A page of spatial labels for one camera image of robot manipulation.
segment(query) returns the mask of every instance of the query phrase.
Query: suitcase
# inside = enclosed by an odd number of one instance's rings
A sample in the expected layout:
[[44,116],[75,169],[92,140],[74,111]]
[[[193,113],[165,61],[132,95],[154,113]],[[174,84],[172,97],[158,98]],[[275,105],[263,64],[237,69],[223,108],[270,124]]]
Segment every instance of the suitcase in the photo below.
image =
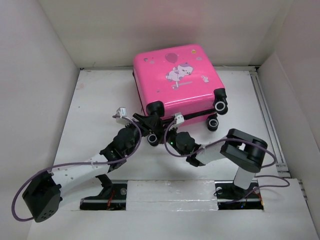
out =
[[203,121],[213,132],[217,114],[228,112],[225,86],[200,45],[140,53],[133,60],[133,76],[146,116],[161,103],[163,120],[181,113],[185,125]]

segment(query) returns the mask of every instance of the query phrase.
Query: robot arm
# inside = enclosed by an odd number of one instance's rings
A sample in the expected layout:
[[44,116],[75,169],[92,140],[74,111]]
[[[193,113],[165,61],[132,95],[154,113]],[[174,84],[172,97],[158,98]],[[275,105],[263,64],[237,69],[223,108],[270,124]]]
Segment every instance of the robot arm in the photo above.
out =
[[[117,113],[117,116],[125,115],[121,109]],[[164,139],[166,124],[159,115],[152,113],[149,116],[142,116],[135,113],[133,117],[137,120],[134,123],[138,126],[142,137],[154,135],[159,143],[166,141],[180,155],[189,155],[186,161],[195,167],[204,166],[221,158],[233,161],[239,166],[233,181],[234,185],[239,188],[247,189],[255,173],[261,169],[265,152],[251,145],[246,145],[244,150],[240,150],[241,143],[226,141],[222,146],[208,147],[206,150],[199,151],[205,145],[197,144],[188,132],[177,133],[179,125],[184,122],[180,113],[173,117],[175,124],[168,130],[166,139]],[[127,124],[105,149],[87,161],[91,164],[55,168],[51,172],[45,171],[34,178],[22,194],[22,198],[35,222],[43,222],[50,218],[61,207],[61,202],[64,204],[64,197],[69,190],[94,177],[101,181],[103,187],[100,194],[94,198],[109,198],[112,193],[112,182],[106,174],[122,166],[126,160],[122,162],[118,162],[118,160],[135,151],[140,141],[139,130],[132,123]],[[226,138],[245,140],[267,148],[267,143],[263,140],[236,129],[231,129]],[[106,162],[106,160],[108,165],[95,164],[96,162]]]
[[[181,123],[179,116],[176,115],[175,119],[177,123]],[[240,189],[247,190],[255,174],[259,173],[262,168],[266,154],[263,149],[266,150],[268,144],[260,138],[237,129],[230,129],[225,138],[220,143],[207,148],[209,144],[197,144],[188,132],[177,133],[177,128],[173,127],[168,132],[167,143],[180,155],[194,153],[188,156],[186,161],[195,167],[205,166],[212,161],[223,158],[231,160],[238,166],[233,184]],[[252,146],[250,143],[258,145],[262,149]]]

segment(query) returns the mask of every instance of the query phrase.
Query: cable connector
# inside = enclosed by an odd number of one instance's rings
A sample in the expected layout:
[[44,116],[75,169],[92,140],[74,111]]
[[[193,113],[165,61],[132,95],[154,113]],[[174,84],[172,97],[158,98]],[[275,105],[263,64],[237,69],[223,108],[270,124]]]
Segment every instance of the cable connector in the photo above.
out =
[[90,159],[88,159],[86,162],[90,162],[91,167],[94,169],[95,168],[95,161],[93,160],[93,158],[91,157]]
[[115,114],[115,121],[118,124],[122,124],[122,125],[126,125],[128,124],[128,121],[123,119],[123,117],[127,117],[127,110],[125,107],[119,107],[116,110],[116,114]]
[[184,116],[181,112],[178,112],[174,115],[175,124],[173,124],[169,130],[178,128],[181,124],[185,122]]

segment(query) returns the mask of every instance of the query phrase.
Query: cartoon unicorn print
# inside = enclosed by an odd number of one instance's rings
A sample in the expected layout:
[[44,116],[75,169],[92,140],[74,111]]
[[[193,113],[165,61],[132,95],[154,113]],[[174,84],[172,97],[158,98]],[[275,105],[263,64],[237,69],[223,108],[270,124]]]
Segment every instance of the cartoon unicorn print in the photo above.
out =
[[[168,72],[165,75],[165,78],[168,79],[169,82],[175,81],[175,86],[173,86],[173,89],[179,88],[179,81],[181,81],[185,76],[191,75],[194,68],[190,66],[187,62],[182,63],[178,65],[177,67],[174,67],[172,71]],[[189,84],[191,82],[185,82],[181,83],[180,85]]]

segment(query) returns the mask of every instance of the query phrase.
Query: wire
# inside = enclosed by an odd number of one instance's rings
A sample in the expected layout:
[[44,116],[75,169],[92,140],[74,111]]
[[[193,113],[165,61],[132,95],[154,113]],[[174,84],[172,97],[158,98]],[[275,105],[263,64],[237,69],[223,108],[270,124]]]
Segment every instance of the wire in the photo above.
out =
[[242,209],[247,205],[247,202],[248,202],[248,197],[245,198],[245,203],[244,205],[241,206]]
[[255,178],[276,178],[276,179],[280,179],[280,180],[283,180],[286,182],[286,185],[261,185],[261,186],[257,186],[255,188],[253,188],[252,190],[250,190],[245,196],[243,196],[242,198],[240,199],[236,199],[236,200],[232,200],[232,201],[226,201],[225,203],[226,204],[234,204],[242,199],[245,199],[247,198],[250,194],[254,193],[255,191],[259,190],[259,189],[262,189],[262,188],[287,188],[290,186],[290,182],[283,178],[283,177],[280,177],[280,176],[274,176],[274,175],[260,175],[260,176],[255,176]]
[[[167,135],[168,135],[169,129],[170,129],[171,126],[172,126],[173,124],[175,124],[175,123],[176,123],[176,120],[173,120],[173,121],[168,125],[168,127],[166,128],[166,130],[164,131],[164,141],[163,141],[163,144],[164,144],[164,148],[166,149],[166,151],[167,151],[170,155],[172,155],[172,156],[174,156],[174,157],[177,157],[177,158],[186,158],[186,157],[190,157],[191,155],[200,153],[201,151],[205,150],[205,148],[199,148],[198,150],[196,150],[196,151],[194,151],[194,152],[192,152],[192,153],[190,153],[190,154],[186,154],[186,155],[178,155],[178,154],[174,154],[173,152],[171,152],[171,151],[169,150],[168,144],[167,144]],[[209,148],[209,147],[212,147],[212,146],[214,146],[214,145],[216,145],[216,144],[219,144],[219,143],[221,143],[221,142],[238,142],[238,143],[242,143],[242,144],[247,144],[247,145],[251,145],[251,146],[253,146],[253,147],[256,147],[256,148],[264,151],[265,153],[269,154],[269,155],[273,158],[273,162],[270,163],[270,164],[266,164],[266,165],[262,166],[262,167],[261,167],[262,169],[263,169],[263,168],[270,167],[270,166],[272,166],[272,165],[274,165],[274,164],[277,163],[277,157],[276,157],[272,152],[268,151],[267,149],[263,148],[262,146],[259,146],[259,145],[257,145],[257,144],[254,144],[254,143],[250,142],[250,141],[246,141],[246,140],[242,140],[242,139],[237,139],[237,138],[222,138],[222,139],[219,139],[219,140],[217,140],[217,141],[215,141],[215,142],[213,142],[213,143],[210,143],[210,144],[206,145],[205,147],[206,147],[206,148]]]
[[262,201],[262,198],[261,198],[261,194],[259,193],[256,193],[255,191],[252,192],[254,195],[257,195],[259,197],[259,200],[260,202]]
[[110,208],[110,205],[111,205],[111,201],[112,201],[112,199],[114,198],[114,195],[115,195],[115,190],[113,190],[112,191],[112,194],[111,194],[111,197],[109,198],[109,200],[108,200],[108,202],[107,202],[107,210],[109,210],[109,208]]
[[24,184],[22,184],[22,186],[19,188],[19,190],[16,192],[15,196],[13,197],[12,200],[12,204],[11,204],[11,213],[12,216],[14,217],[14,219],[16,219],[19,222],[27,222],[30,221],[32,219],[34,219],[33,217],[30,218],[20,218],[18,217],[17,213],[16,213],[16,203],[17,203],[17,199],[18,196],[20,195],[20,193],[22,192],[22,190],[28,185],[28,183],[30,183],[33,179],[35,179],[37,176],[39,176],[40,174],[46,172],[46,171],[51,171],[52,169],[55,168],[60,168],[60,167],[66,167],[66,166],[77,166],[77,165],[111,165],[111,164],[117,164],[117,163],[121,163],[126,161],[128,158],[130,158],[138,149],[138,147],[140,146],[141,140],[142,140],[142,133],[141,130],[139,128],[139,126],[130,118],[123,116],[121,117],[122,119],[127,120],[129,123],[133,124],[139,132],[139,140],[137,145],[135,146],[134,150],[132,153],[130,153],[128,156],[121,158],[119,160],[115,160],[115,161],[98,161],[98,162],[90,162],[90,161],[82,161],[82,162],[68,162],[68,163],[62,163],[62,164],[57,164],[57,165],[53,165],[53,166],[49,166],[46,167],[40,171],[38,171],[36,174],[34,174],[32,177],[30,177],[27,181],[25,181]]
[[216,196],[217,196],[217,194],[218,194],[219,192],[221,192],[221,193],[222,193],[222,191],[223,191],[222,189],[219,189],[218,191],[215,191],[215,192],[214,192],[214,194],[213,194],[213,196],[215,196],[215,197],[216,197]]

